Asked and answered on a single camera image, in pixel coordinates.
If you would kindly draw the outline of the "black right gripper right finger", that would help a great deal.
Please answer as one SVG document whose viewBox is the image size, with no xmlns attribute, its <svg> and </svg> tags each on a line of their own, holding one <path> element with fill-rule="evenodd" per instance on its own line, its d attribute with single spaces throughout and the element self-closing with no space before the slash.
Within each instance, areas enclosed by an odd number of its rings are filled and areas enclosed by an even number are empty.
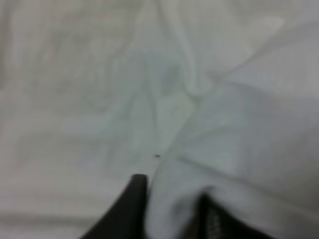
<svg viewBox="0 0 319 239">
<path fill-rule="evenodd" d="M 203 195 L 198 205 L 199 239 L 270 239 L 217 206 L 207 195 Z"/>
</svg>

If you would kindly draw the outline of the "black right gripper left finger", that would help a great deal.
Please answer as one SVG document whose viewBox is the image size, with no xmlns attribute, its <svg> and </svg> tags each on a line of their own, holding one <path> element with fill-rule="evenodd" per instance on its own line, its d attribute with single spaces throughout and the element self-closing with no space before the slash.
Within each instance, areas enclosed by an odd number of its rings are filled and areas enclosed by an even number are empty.
<svg viewBox="0 0 319 239">
<path fill-rule="evenodd" d="M 147 192 L 147 175 L 133 175 L 113 206 L 82 238 L 142 239 Z"/>
</svg>

